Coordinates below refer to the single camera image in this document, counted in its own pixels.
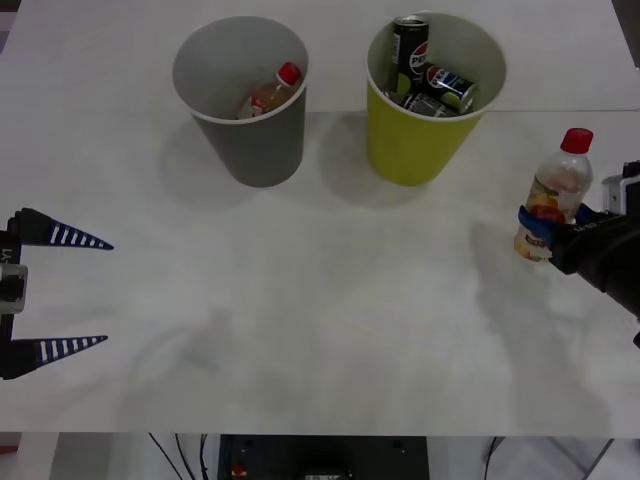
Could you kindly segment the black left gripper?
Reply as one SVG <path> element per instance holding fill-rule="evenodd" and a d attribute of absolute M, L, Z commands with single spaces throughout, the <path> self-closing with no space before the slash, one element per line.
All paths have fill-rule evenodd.
<path fill-rule="evenodd" d="M 20 210 L 20 240 L 29 246 L 113 250 L 110 243 L 37 210 Z M 87 350 L 108 337 L 13 339 L 15 315 L 23 308 L 21 243 L 9 227 L 1 231 L 1 379 L 10 380 Z"/>

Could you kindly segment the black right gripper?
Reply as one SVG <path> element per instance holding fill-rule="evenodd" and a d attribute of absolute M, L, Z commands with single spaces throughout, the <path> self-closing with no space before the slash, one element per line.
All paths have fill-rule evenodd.
<path fill-rule="evenodd" d="M 631 218 L 596 212 L 581 203 L 572 224 L 536 217 L 524 205 L 518 220 L 532 236 L 551 246 L 552 264 L 577 274 L 604 293 L 631 292 Z"/>

